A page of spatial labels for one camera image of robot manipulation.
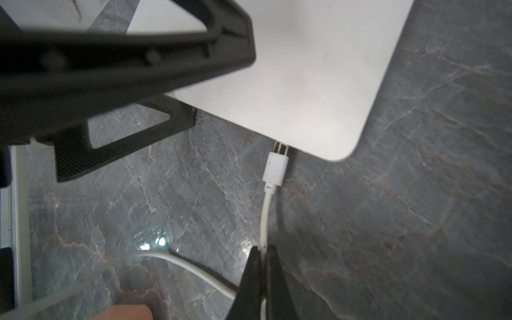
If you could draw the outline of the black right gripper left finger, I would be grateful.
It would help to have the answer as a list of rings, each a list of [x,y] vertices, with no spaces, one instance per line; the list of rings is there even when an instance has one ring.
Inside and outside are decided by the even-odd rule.
[[[263,279],[259,248],[254,246],[226,320],[260,320],[263,298]]]

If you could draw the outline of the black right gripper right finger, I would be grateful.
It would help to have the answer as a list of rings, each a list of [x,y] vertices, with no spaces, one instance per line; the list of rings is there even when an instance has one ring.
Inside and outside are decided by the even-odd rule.
[[[269,245],[265,254],[266,319],[299,320],[293,305],[277,248]]]

